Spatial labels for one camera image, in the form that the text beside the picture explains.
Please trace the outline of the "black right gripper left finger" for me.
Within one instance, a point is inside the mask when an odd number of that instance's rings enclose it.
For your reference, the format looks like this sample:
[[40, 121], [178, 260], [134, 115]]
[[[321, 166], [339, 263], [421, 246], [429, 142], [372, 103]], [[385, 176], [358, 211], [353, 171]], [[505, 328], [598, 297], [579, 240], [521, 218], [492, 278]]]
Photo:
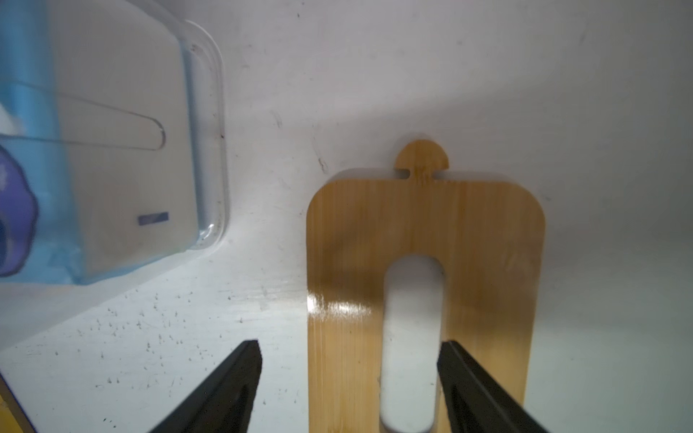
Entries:
[[259, 342], [243, 341], [153, 432], [246, 432], [262, 364]]

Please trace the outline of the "bamboo tissue box lid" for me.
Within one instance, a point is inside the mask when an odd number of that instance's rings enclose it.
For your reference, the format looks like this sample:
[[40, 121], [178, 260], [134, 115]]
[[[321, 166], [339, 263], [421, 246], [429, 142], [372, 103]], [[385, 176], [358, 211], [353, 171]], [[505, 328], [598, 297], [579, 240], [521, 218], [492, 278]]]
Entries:
[[449, 431], [437, 358], [450, 340], [523, 400], [544, 212], [510, 180], [448, 167], [418, 140], [397, 156], [400, 178], [342, 175], [311, 200], [310, 431]]

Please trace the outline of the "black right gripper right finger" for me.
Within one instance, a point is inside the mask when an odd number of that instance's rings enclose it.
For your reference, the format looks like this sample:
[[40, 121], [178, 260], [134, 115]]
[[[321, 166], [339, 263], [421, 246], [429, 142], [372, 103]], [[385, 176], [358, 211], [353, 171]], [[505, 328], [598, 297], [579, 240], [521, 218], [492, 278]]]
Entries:
[[460, 343], [441, 344], [437, 367], [453, 432], [546, 433]]

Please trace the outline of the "blue tissue paper pack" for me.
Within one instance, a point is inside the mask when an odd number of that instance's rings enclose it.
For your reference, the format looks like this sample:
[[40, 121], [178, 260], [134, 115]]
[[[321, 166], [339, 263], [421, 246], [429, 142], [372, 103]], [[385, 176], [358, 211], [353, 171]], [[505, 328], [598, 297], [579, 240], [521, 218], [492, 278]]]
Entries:
[[48, 5], [1, 4], [1, 278], [76, 284], [82, 247], [54, 88]]

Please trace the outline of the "clear plastic tissue box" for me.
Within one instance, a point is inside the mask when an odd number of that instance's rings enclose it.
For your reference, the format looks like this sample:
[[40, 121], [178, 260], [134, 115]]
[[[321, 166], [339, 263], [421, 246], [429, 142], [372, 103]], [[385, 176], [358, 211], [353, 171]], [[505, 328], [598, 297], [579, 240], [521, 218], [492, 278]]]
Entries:
[[156, 1], [45, 1], [78, 218], [76, 284], [1, 278], [9, 348], [202, 256], [230, 220], [223, 62]]

